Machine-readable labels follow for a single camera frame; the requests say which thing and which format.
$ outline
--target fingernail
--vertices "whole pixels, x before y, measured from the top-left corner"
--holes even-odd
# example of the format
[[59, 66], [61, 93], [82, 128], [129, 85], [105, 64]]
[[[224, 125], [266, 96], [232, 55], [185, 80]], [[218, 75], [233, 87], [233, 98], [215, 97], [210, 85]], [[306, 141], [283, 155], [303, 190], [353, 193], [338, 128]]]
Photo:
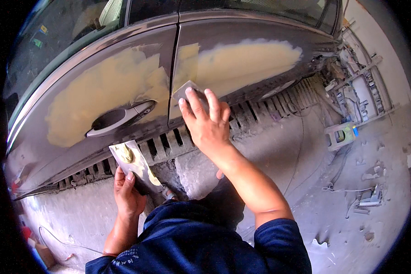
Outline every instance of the fingernail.
[[134, 174], [132, 174], [132, 171], [129, 171], [129, 172], [128, 172], [128, 175], [126, 176], [126, 179], [127, 179], [128, 181], [131, 181], [133, 176], [134, 176]]

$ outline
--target floor drain grate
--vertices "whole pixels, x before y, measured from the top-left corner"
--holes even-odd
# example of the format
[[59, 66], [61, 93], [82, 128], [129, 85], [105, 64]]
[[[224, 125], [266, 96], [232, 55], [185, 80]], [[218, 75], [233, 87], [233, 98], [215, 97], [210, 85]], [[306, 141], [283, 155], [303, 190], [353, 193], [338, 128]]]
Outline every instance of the floor drain grate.
[[[281, 118], [303, 111], [318, 103], [310, 79], [303, 79], [297, 85], [287, 88], [260, 102], [245, 101], [231, 106], [230, 135], [244, 134], [250, 129], [267, 126]], [[142, 151], [149, 166], [178, 157], [196, 149], [192, 137], [185, 125], [162, 134], [156, 138], [140, 142]], [[35, 194], [60, 191], [79, 185], [110, 178], [116, 172], [117, 163], [114, 157], [104, 159], [93, 166], [77, 172], [59, 182], [50, 183], [20, 198]]]

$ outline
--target hand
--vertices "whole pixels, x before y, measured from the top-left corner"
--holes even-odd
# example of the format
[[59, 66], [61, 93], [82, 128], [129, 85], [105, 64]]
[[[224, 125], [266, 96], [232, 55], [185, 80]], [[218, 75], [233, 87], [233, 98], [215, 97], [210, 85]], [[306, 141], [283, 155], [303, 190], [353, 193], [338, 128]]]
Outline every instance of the hand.
[[143, 212], [146, 205], [146, 196], [138, 193], [134, 187], [135, 176], [130, 171], [127, 176], [121, 167], [117, 167], [114, 176], [114, 198], [116, 200], [117, 216], [123, 222], [129, 222]]
[[230, 107], [226, 102], [219, 102], [216, 95], [209, 89], [204, 91], [207, 97], [210, 113], [207, 115], [199, 98], [192, 88], [186, 89], [186, 100], [178, 102], [183, 119], [192, 135], [195, 145], [212, 161], [226, 146], [232, 146], [230, 140]]

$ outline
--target white wall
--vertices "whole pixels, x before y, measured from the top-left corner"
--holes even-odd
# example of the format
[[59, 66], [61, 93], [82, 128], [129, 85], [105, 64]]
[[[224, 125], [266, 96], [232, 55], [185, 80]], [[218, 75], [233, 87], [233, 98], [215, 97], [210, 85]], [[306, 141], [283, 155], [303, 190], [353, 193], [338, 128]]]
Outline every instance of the white wall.
[[[343, 7], [345, 7], [346, 2], [347, 0], [343, 0]], [[384, 60], [378, 65], [378, 69], [384, 79], [393, 105], [405, 105], [411, 101], [411, 89], [403, 67], [394, 48], [378, 23], [356, 0], [349, 1], [344, 17], [350, 23], [356, 21], [351, 26], [351, 29], [359, 37], [369, 54], [377, 53], [383, 57]]]

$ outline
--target navy blue shirt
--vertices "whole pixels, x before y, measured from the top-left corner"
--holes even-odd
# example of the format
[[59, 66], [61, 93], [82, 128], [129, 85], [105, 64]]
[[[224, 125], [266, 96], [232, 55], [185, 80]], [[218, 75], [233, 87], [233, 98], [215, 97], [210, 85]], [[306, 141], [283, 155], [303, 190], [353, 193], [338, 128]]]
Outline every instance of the navy blue shirt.
[[146, 218], [137, 244], [102, 256], [86, 273], [311, 273], [297, 223], [276, 219], [254, 233], [254, 248], [192, 202], [168, 203]]

